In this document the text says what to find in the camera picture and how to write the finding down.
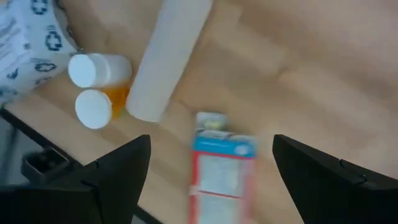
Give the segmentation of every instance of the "wooden surface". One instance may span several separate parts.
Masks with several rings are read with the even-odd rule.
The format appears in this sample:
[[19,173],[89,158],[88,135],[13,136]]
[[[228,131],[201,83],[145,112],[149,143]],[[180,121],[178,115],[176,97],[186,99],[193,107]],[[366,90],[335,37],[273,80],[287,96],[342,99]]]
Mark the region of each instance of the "wooden surface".
[[[135,70],[161,0],[67,0],[88,52],[129,57]],[[164,223],[186,223],[194,114],[219,111],[259,140],[255,223],[302,223],[272,158],[274,134],[398,178],[398,3],[381,0],[215,0],[160,124],[128,114],[84,128],[81,89],[64,74],[8,109],[87,164],[140,134],[152,160],[139,201]]]

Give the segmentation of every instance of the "white cylinder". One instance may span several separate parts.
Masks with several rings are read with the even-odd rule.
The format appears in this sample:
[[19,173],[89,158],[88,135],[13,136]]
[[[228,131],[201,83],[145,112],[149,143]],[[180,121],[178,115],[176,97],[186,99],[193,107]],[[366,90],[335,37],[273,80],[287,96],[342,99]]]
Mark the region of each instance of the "white cylinder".
[[211,0],[165,0],[126,103],[128,112],[159,122],[211,9]]
[[121,55],[78,54],[69,61],[69,76],[81,88],[126,84],[132,75],[130,61]]

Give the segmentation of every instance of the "black metal frame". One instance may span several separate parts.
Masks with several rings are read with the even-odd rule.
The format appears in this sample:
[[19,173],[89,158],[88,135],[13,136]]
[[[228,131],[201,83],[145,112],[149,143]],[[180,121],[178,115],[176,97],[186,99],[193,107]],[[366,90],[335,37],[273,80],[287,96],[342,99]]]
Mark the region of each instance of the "black metal frame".
[[[26,136],[31,138],[31,140],[35,141],[37,144],[42,146],[43,148],[46,147],[51,147],[54,150],[56,150],[58,153],[61,155],[65,156],[69,161],[74,163],[74,166],[82,166],[78,161],[76,161],[74,158],[69,156],[66,152],[64,152],[62,149],[60,149],[58,146],[56,146],[54,143],[49,141],[46,137],[43,135],[39,134],[37,131],[35,131],[33,128],[31,128],[29,125],[25,124],[23,121],[21,121],[19,118],[14,116],[11,112],[4,108],[0,108],[0,117],[2,117],[4,120],[6,120],[11,126],[13,127],[12,133],[15,133],[15,130],[20,130],[22,133],[24,133]],[[11,138],[14,138],[15,135],[11,133],[10,137],[10,144],[14,141]],[[136,210],[136,214],[138,218],[140,218],[142,221],[148,223],[148,224],[162,224],[160,221],[156,220],[153,216],[151,216],[149,213],[147,213],[145,210],[143,210],[140,206],[138,206]]]

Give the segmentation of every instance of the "white bag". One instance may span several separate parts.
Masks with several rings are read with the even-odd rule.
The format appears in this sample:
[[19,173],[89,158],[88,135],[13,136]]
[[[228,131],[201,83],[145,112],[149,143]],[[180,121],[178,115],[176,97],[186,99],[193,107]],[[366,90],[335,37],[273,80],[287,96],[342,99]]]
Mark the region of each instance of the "white bag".
[[0,6],[0,105],[63,72],[77,50],[59,0]]

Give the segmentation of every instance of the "white paper roll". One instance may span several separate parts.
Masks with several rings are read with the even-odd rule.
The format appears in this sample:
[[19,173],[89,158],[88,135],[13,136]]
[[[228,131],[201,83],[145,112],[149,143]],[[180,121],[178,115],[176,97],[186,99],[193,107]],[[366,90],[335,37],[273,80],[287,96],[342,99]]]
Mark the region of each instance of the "white paper roll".
[[212,0],[165,0],[126,103],[128,112],[159,122],[211,9]]

